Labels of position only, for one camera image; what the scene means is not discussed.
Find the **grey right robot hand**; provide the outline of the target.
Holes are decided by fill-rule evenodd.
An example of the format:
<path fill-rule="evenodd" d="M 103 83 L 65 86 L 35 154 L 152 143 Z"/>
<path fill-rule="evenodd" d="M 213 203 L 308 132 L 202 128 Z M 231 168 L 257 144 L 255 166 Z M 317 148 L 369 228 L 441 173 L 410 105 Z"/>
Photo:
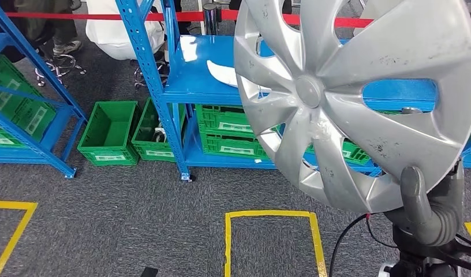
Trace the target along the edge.
<path fill-rule="evenodd" d="M 463 220 L 463 160 L 431 190 L 426 190 L 424 174 L 416 166 L 402 170 L 399 185 L 403 207 L 385 212 L 387 219 L 422 245 L 441 246 L 454 240 Z"/>

